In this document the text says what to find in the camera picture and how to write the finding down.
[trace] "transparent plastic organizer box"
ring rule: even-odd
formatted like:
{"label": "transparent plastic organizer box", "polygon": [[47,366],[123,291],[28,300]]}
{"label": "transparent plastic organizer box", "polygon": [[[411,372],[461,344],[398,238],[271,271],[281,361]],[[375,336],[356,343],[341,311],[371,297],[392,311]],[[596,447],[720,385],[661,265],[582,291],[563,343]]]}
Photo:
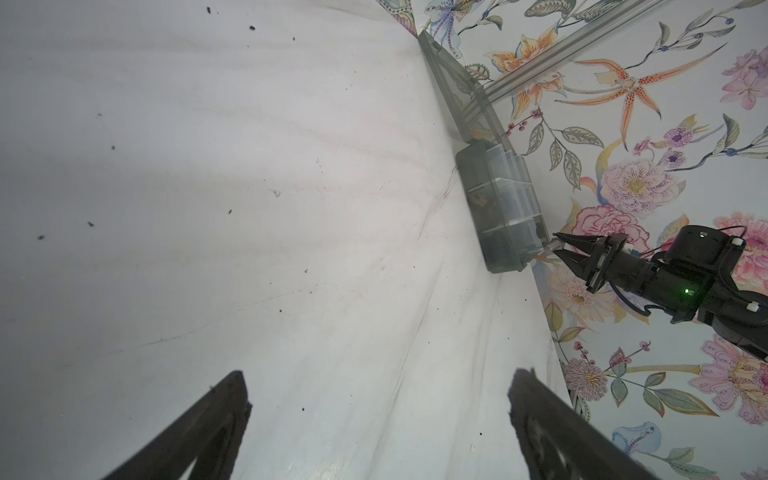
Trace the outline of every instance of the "transparent plastic organizer box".
{"label": "transparent plastic organizer box", "polygon": [[548,241],[525,161],[480,140],[460,151],[456,163],[488,270],[524,269]]}

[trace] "robotic arm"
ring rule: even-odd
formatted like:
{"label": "robotic arm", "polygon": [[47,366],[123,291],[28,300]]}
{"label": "robotic arm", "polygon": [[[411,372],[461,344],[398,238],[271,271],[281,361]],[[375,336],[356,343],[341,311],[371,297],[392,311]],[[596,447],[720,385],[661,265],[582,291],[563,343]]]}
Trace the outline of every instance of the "robotic arm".
{"label": "robotic arm", "polygon": [[[744,251],[743,238],[689,225],[680,229],[668,251],[647,260],[632,251],[625,233],[554,235],[585,253],[553,252],[587,282],[588,292],[597,292],[608,283],[633,310],[647,316],[648,309],[660,309],[672,315],[672,323],[691,321],[698,311],[698,320],[712,326],[718,335],[768,361],[768,296],[739,290],[731,278]],[[641,309],[621,290],[654,304]]]}

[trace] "white marble surface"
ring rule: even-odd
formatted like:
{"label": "white marble surface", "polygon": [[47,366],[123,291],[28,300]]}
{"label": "white marble surface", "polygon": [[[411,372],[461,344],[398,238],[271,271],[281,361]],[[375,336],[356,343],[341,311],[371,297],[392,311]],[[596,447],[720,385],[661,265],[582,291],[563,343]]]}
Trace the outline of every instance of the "white marble surface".
{"label": "white marble surface", "polygon": [[9,0],[0,67],[4,478],[100,478],[233,369],[235,479],[527,476],[533,277],[375,2]]}

